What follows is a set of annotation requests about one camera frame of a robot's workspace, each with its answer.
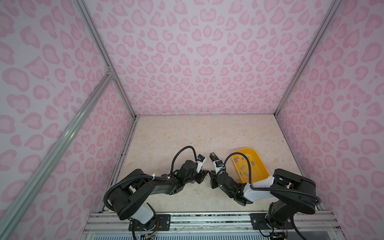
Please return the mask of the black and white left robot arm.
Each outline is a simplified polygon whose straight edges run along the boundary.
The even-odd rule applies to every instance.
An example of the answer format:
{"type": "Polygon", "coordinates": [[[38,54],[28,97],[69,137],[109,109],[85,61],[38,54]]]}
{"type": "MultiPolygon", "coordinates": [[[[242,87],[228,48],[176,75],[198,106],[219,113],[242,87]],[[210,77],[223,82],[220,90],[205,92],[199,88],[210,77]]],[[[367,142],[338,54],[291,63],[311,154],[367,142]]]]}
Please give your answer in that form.
{"type": "Polygon", "coordinates": [[[209,172],[202,169],[203,164],[203,161],[187,160],[179,170],[160,177],[136,169],[106,191],[104,205],[121,221],[129,220],[132,225],[140,224],[144,230],[152,231],[160,221],[156,211],[146,202],[147,198],[151,195],[175,195],[187,184],[201,184],[209,172]]]}

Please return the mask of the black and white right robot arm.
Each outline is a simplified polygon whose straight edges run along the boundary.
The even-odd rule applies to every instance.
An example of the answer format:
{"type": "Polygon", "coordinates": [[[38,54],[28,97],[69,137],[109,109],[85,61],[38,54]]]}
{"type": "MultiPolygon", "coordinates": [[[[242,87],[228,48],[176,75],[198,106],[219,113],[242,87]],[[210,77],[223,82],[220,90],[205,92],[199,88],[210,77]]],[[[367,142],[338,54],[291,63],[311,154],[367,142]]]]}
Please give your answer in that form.
{"type": "Polygon", "coordinates": [[[258,226],[277,230],[286,227],[286,222],[296,213],[313,215],[322,200],[316,194],[316,184],[303,176],[276,169],[274,174],[255,183],[238,183],[224,170],[209,172],[211,188],[220,188],[229,198],[241,206],[262,199],[275,197],[268,212],[258,226]]]}

